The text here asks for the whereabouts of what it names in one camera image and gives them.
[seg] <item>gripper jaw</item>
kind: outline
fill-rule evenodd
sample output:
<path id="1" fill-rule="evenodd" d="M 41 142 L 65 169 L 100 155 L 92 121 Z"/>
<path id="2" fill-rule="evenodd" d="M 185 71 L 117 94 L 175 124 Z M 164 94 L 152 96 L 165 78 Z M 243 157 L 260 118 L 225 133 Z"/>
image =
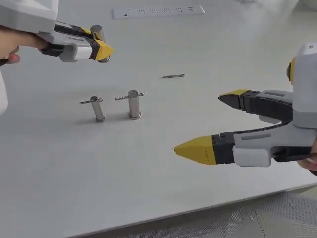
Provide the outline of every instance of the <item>gripper jaw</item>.
<path id="1" fill-rule="evenodd" d="M 236 90 L 219 96 L 227 105 L 280 124 L 203 136 L 174 148 L 177 155 L 201 164 L 268 167 L 271 159 L 295 161 L 309 156 L 316 130 L 293 125 L 292 93 Z"/>

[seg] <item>finger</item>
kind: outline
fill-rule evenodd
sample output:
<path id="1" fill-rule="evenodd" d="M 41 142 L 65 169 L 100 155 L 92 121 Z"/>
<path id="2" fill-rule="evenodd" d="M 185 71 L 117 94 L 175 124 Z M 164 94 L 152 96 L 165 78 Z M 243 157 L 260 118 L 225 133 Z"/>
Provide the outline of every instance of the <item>finger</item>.
<path id="1" fill-rule="evenodd" d="M 312 145 L 310 157 L 297 163 L 304 169 L 317 171 L 317 140 Z"/>
<path id="2" fill-rule="evenodd" d="M 18 46 L 30 46 L 38 49 L 42 49 L 47 46 L 47 42 L 40 37 L 21 31 L 12 31 L 12 37 L 14 42 Z"/>
<path id="3" fill-rule="evenodd" d="M 20 56 L 16 54 L 10 54 L 8 64 L 14 64 L 20 62 Z"/>

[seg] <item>gray plastic casing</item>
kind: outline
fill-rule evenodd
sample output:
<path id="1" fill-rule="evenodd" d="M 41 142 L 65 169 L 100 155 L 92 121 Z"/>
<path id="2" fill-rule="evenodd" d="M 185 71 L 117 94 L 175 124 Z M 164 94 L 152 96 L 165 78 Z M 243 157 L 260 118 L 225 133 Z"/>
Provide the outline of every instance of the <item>gray plastic casing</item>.
<path id="1" fill-rule="evenodd" d="M 52 33 L 59 0 L 0 0 L 0 25 L 31 33 Z"/>
<path id="2" fill-rule="evenodd" d="M 263 91 L 256 97 L 278 99 L 287 103 L 293 102 L 293 93 L 286 91 Z M 269 167 L 276 148 L 279 146 L 311 147 L 316 135 L 317 130 L 299 128 L 294 125 L 293 121 L 273 129 L 235 134 L 234 161 L 243 167 Z"/>
<path id="3" fill-rule="evenodd" d="M 304 44 L 292 67 L 293 124 L 317 129 L 317 43 Z"/>

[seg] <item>metal grate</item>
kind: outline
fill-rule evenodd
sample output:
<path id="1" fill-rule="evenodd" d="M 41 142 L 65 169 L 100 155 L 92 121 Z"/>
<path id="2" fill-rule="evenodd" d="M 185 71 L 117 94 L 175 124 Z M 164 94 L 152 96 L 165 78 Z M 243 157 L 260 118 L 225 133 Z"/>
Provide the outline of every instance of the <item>metal grate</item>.
<path id="1" fill-rule="evenodd" d="M 117 237 L 317 238 L 317 200 L 284 193 L 225 211 L 210 209 L 208 215 L 191 221 Z"/>

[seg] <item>metal cylinder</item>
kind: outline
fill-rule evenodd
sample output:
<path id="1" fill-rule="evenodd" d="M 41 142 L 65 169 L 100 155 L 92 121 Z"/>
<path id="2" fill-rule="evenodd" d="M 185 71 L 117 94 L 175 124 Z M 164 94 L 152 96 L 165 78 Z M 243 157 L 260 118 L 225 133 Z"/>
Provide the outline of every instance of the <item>metal cylinder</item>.
<path id="1" fill-rule="evenodd" d="M 100 40 L 100 41 L 106 42 L 102 26 L 94 25 L 90 28 L 90 31 L 91 31 L 91 34 L 93 35 L 93 38 L 95 40 Z M 98 60 L 98 62 L 99 63 L 107 63 L 110 60 L 111 60 L 111 56 L 108 56 L 104 59 Z"/>
<path id="2" fill-rule="evenodd" d="M 103 32 L 103 28 L 99 25 L 94 25 L 90 28 L 91 34 L 95 40 L 105 41 L 105 36 Z"/>
<path id="3" fill-rule="evenodd" d="M 93 109 L 94 109 L 94 112 L 96 115 L 96 122 L 98 122 L 98 123 L 104 122 L 105 117 L 103 115 L 103 112 L 101 111 L 98 97 L 93 96 L 90 98 L 90 101 L 91 101 L 91 105 L 93 106 Z"/>
<path id="4" fill-rule="evenodd" d="M 141 117 L 139 92 L 131 90 L 128 92 L 129 97 L 129 117 L 132 120 L 137 120 Z"/>

